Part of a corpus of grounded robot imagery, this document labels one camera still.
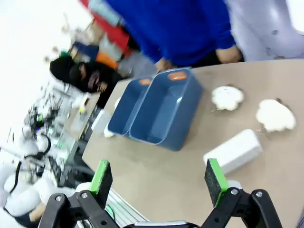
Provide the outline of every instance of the white fluffy object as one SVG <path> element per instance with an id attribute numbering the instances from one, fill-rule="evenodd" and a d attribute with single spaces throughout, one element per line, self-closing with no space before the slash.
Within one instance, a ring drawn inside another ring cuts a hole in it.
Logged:
<path id="1" fill-rule="evenodd" d="M 273 99 L 260 102 L 256 119 L 268 132 L 292 130 L 296 126 L 295 115 L 286 106 Z"/>
<path id="2" fill-rule="evenodd" d="M 112 138 L 115 134 L 113 132 L 109 131 L 108 125 L 109 124 L 107 124 L 104 129 L 104 136 L 105 136 L 105 138 Z"/>
<path id="3" fill-rule="evenodd" d="M 235 87 L 221 86 L 212 91 L 212 102 L 218 110 L 236 110 L 243 100 L 243 92 Z"/>

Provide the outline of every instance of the orange label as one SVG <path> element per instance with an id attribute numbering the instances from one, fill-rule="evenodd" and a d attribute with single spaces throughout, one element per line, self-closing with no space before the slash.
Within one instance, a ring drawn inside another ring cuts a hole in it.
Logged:
<path id="1" fill-rule="evenodd" d="M 171 73 L 168 75 L 168 78 L 172 81 L 175 81 L 175 80 L 184 80 L 187 78 L 187 75 L 185 72 L 175 72 L 175 73 Z"/>
<path id="2" fill-rule="evenodd" d="M 151 79 L 149 78 L 144 78 L 142 80 L 139 81 L 139 84 L 141 84 L 142 86 L 146 86 L 146 85 L 149 85 L 151 83 Z"/>

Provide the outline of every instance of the beige tabletop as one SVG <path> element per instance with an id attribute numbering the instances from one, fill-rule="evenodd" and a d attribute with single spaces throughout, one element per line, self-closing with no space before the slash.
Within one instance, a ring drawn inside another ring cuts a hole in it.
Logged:
<path id="1" fill-rule="evenodd" d="M 204 181 L 203 155 L 244 129 L 261 129 L 255 118 L 259 102 L 278 97 L 295 113 L 296 129 L 261 136 L 264 152 L 226 177 L 239 181 L 247 192 L 267 190 L 283 227 L 295 227 L 304 207 L 303 70 L 303 60 L 194 69 L 205 92 L 181 151 L 172 152 L 121 136 L 106 139 L 92 134 L 83 159 L 93 170 L 100 159 L 108 159 L 114 190 L 149 220 L 184 219 L 201 225 L 212 210 Z M 122 81 L 113 91 L 105 107 L 110 113 L 127 84 Z M 244 103 L 233 112 L 212 113 L 215 107 L 210 92 L 227 84 L 244 91 Z M 227 227 L 244 225 L 233 218 Z"/>

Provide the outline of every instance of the white block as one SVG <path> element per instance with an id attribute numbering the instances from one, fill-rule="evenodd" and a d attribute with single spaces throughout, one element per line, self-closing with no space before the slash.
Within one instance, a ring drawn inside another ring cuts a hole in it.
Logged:
<path id="1" fill-rule="evenodd" d="M 203 157 L 205 165 L 208 158 L 216 158 L 226 174 L 257 157 L 263 151 L 257 135 L 251 129 L 241 131 Z"/>

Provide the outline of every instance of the blue plastic container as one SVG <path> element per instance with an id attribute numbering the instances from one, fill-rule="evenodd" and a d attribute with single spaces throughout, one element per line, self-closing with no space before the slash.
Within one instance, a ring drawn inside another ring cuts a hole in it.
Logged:
<path id="1" fill-rule="evenodd" d="M 189 68 L 158 74 L 145 94 L 129 136 L 173 151 L 180 150 L 202 91 Z"/>
<path id="2" fill-rule="evenodd" d="M 128 84 L 109 122 L 109 131 L 129 136 L 131 124 L 151 81 L 152 78 L 142 78 Z"/>

